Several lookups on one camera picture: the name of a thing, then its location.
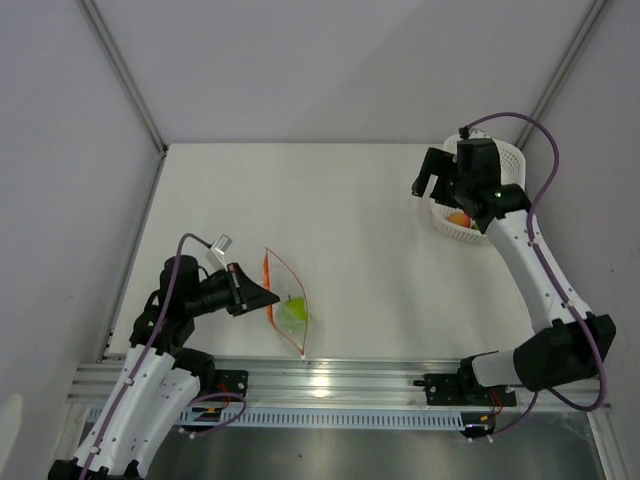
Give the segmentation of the red yellow peach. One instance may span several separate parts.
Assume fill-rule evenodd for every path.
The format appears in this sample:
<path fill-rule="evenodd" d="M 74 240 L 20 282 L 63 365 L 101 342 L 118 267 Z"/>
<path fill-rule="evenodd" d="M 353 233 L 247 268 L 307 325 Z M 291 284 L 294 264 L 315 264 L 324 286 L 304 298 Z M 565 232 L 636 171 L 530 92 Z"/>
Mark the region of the red yellow peach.
<path fill-rule="evenodd" d="M 447 221 L 451 224 L 470 228 L 472 226 L 472 219 L 464 212 L 453 212 L 447 217 Z"/>

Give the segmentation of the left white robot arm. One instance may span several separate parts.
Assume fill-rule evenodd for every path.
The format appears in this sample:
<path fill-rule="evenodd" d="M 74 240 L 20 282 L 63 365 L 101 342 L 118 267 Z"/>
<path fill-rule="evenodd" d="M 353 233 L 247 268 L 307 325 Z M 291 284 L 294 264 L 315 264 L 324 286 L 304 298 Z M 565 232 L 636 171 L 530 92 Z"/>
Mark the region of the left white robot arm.
<path fill-rule="evenodd" d="M 212 355 L 186 347 L 196 318 L 233 317 L 270 307 L 278 295 L 252 281 L 237 263 L 202 277 L 190 255 L 167 259 L 129 338 L 124 365 L 98 420 L 51 479 L 144 479 L 166 436 L 194 400 L 244 397 L 220 392 Z"/>

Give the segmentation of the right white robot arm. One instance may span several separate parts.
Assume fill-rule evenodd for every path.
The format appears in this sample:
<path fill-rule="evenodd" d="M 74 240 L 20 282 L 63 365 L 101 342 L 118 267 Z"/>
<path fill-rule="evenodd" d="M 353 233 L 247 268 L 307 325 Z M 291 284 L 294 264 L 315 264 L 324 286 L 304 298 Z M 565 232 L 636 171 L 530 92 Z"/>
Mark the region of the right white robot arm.
<path fill-rule="evenodd" d="M 530 317 L 533 335 L 520 346 L 461 361 L 456 389 L 464 401 L 479 403 L 497 386 L 540 392 L 601 377 L 615 324 L 594 314 L 561 272 L 525 191 L 502 182 L 492 139 L 461 140 L 453 153 L 428 149 L 411 193 L 471 217 L 506 263 Z"/>

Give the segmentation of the clear orange-zipper zip bag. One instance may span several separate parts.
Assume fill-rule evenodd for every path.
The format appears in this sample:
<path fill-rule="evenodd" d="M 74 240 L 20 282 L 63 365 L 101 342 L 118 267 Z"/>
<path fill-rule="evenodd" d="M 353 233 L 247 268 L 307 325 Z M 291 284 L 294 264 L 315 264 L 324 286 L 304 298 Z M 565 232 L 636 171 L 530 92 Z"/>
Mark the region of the clear orange-zipper zip bag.
<path fill-rule="evenodd" d="M 296 268 L 266 247 L 262 263 L 263 286 L 280 301 L 266 308 L 266 318 L 287 353 L 301 360 L 319 355 L 324 326 L 313 298 Z"/>

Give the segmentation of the green apple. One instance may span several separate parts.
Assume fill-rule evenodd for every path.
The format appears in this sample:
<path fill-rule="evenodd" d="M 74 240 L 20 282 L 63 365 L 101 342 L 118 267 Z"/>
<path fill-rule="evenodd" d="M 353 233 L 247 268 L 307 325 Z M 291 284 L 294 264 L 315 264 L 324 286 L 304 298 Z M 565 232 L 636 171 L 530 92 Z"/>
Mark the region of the green apple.
<path fill-rule="evenodd" d="M 303 328 L 308 322 L 306 301 L 303 297 L 290 297 L 278 310 L 278 318 L 289 328 Z"/>

